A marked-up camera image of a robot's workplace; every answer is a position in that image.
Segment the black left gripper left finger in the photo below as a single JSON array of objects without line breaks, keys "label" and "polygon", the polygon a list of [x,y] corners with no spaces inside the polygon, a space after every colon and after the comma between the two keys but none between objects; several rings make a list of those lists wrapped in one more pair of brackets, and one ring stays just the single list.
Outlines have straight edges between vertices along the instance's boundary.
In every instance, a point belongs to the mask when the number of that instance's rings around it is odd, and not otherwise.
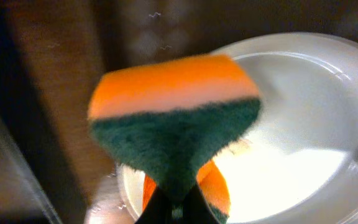
[{"label": "black left gripper left finger", "polygon": [[147,206],[135,224],[171,224],[172,203],[164,192],[157,187]]}]

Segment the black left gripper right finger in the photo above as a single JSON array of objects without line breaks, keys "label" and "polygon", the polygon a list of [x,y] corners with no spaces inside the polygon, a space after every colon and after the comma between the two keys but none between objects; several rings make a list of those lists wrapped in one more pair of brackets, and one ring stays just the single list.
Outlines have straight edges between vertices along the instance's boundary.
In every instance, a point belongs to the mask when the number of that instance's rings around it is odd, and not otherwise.
[{"label": "black left gripper right finger", "polygon": [[183,224],[219,224],[201,189],[194,185],[183,201]]}]

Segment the pale green plate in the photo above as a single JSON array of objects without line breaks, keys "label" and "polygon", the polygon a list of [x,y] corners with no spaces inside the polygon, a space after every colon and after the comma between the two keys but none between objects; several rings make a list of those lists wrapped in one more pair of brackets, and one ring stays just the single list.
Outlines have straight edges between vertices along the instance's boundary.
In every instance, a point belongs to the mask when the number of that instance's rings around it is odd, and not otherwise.
[{"label": "pale green plate", "polygon": [[232,193],[229,223],[358,223],[358,44],[287,33],[219,53],[264,104],[243,148],[215,159]]}]

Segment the green and orange sponge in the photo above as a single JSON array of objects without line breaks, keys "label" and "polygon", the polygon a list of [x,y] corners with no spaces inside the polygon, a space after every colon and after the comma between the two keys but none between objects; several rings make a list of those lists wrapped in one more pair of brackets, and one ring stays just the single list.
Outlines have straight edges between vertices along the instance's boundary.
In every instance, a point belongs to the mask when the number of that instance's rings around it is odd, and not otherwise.
[{"label": "green and orange sponge", "polygon": [[258,86],[233,59],[200,55],[103,75],[88,122],[115,160],[145,174],[142,212],[159,187],[172,203],[171,223],[182,223],[183,201],[198,185],[225,223],[231,202],[213,157],[237,141],[261,109]]}]

